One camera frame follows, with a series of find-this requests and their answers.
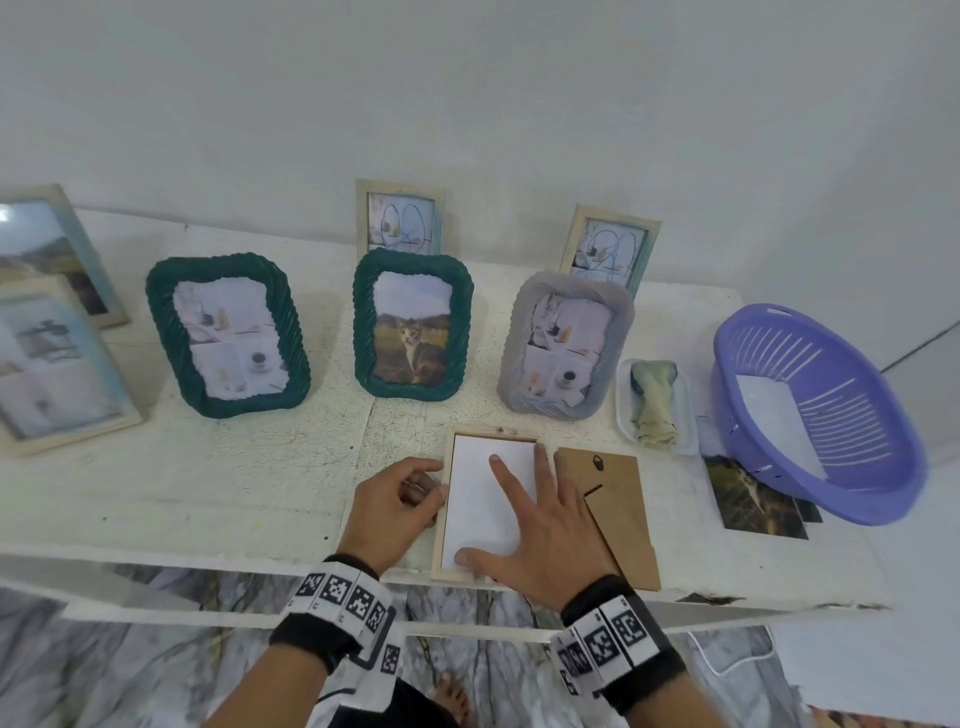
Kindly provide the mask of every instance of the loose photograph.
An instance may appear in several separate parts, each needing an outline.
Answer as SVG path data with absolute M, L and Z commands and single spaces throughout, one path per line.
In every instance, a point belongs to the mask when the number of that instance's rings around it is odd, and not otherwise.
M 248 278 L 185 280 L 174 291 L 174 308 L 209 397 L 243 400 L 286 389 L 290 377 L 266 285 Z
M 373 284 L 373 375 L 436 387 L 446 378 L 453 287 L 436 276 L 385 271 Z
M 544 296 L 534 306 L 517 390 L 574 407 L 589 393 L 611 311 L 601 303 Z
M 367 245 L 402 253 L 433 252 L 435 204 L 409 195 L 367 195 Z
M 629 288 L 646 236 L 647 231 L 643 228 L 587 218 L 570 275 L 606 280 Z
M 724 455 L 704 457 L 704 462 L 725 528 L 807 538 L 804 519 L 792 497 L 765 486 Z
M 67 304 L 49 297 L 0 302 L 0 418 L 16 440 L 96 425 L 132 407 Z
M 0 204 L 0 283 L 66 276 L 91 316 L 108 313 L 53 207 L 44 201 Z

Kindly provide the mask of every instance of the green cloth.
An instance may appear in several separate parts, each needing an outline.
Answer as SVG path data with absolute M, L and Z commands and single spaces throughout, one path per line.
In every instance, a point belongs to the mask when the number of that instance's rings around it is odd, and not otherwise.
M 630 368 L 630 384 L 642 400 L 634 415 L 636 438 L 647 448 L 670 449 L 677 444 L 673 422 L 673 382 L 677 365 L 672 361 L 639 361 Z

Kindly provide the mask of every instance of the plastic tray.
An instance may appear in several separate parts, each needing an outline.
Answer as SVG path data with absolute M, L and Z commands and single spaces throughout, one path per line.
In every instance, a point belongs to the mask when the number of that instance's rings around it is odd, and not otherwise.
M 643 359 L 624 359 L 616 368 L 616 425 L 624 436 L 635 445 L 639 445 L 636 438 L 636 425 L 633 416 L 640 407 L 640 396 L 630 386 L 630 368 Z M 684 373 L 677 367 L 677 378 L 673 382 L 673 422 L 677 426 L 677 444 L 673 448 L 666 448 L 664 452 L 676 455 L 700 454 L 700 443 L 697 440 L 697 417 L 693 409 L 693 398 L 690 396 L 690 382 Z

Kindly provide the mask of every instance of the picture frame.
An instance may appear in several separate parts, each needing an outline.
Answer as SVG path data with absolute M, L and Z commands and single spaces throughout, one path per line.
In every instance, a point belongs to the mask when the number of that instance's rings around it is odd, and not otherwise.
M 575 278 L 618 283 L 636 297 L 661 225 L 659 220 L 577 205 L 560 272 Z M 627 243 L 633 244 L 631 252 L 621 259 L 625 251 L 620 246 L 626 249 Z
M 467 366 L 472 298 L 467 267 L 449 255 L 364 255 L 353 278 L 357 381 L 375 397 L 452 397 Z
M 357 260 L 376 248 L 439 255 L 446 190 L 386 180 L 356 181 Z
M 0 192 L 0 283 L 55 275 L 66 277 L 95 327 L 130 320 L 59 184 Z
M 147 275 L 146 293 L 180 394 L 204 417 L 289 409 L 306 399 L 300 319 L 286 275 L 267 258 L 170 257 Z M 256 323 L 239 323 L 252 317 Z
M 497 394 L 515 412 L 589 417 L 607 395 L 633 322 L 626 288 L 535 273 L 516 294 Z
M 492 440 L 509 440 L 513 442 L 537 443 L 541 441 L 537 435 L 530 432 L 520 432 L 511 427 L 483 427 L 477 425 L 455 425 L 446 434 L 446 450 L 444 452 L 444 471 L 441 482 L 449 484 L 453 469 L 453 451 L 457 436 L 479 437 Z M 433 542 L 433 557 L 430 566 L 430 578 L 455 584 L 482 583 L 485 577 L 476 578 L 468 571 L 445 569 L 443 566 L 444 542 L 446 540 L 446 516 L 450 502 L 450 493 L 447 493 L 446 502 L 437 513 L 437 525 Z
M 0 284 L 0 445 L 29 455 L 143 422 L 65 276 Z

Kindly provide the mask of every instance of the foot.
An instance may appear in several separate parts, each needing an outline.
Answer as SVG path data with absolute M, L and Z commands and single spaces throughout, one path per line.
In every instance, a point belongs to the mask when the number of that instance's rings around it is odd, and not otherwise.
M 433 701 L 442 708 L 449 710 L 453 719 L 462 728 L 476 728 L 467 691 L 464 690 L 461 683 L 450 677 L 448 672 L 441 676 L 440 684 L 437 686 L 437 694 L 434 695 Z

